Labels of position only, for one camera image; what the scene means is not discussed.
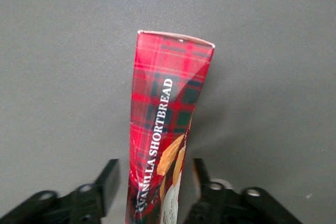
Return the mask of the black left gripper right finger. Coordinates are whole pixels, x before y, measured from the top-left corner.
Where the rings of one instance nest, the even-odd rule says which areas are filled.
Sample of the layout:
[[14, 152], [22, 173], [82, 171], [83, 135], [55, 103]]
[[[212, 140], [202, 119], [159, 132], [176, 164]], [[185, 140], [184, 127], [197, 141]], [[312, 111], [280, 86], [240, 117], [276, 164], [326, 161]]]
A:
[[248, 187], [240, 193], [220, 179], [211, 179], [204, 161], [193, 159], [200, 196], [184, 223], [301, 223], [268, 191]]

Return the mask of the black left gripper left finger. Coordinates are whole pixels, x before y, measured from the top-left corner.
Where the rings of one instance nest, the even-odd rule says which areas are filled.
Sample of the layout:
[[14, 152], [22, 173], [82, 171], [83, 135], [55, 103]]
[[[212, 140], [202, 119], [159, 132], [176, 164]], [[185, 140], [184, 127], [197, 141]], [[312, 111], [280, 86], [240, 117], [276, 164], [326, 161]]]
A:
[[31, 195], [1, 217], [1, 223], [101, 223], [120, 186], [120, 163], [108, 161], [97, 179], [59, 197], [53, 190]]

